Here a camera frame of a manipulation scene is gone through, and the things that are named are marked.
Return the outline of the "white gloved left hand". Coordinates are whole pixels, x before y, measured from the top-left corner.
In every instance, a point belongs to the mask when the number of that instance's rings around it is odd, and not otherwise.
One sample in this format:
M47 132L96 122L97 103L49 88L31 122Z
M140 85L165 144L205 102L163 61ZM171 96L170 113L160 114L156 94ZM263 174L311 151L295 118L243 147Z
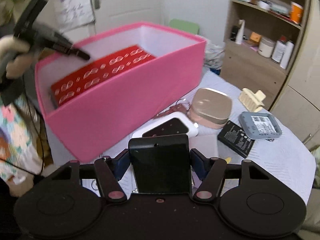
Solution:
M17 79L21 77L39 59L39 51L30 52L30 44L20 40L13 35L6 35L1 38L1 63L4 63L6 77ZM14 59L4 62L9 53L14 53Z

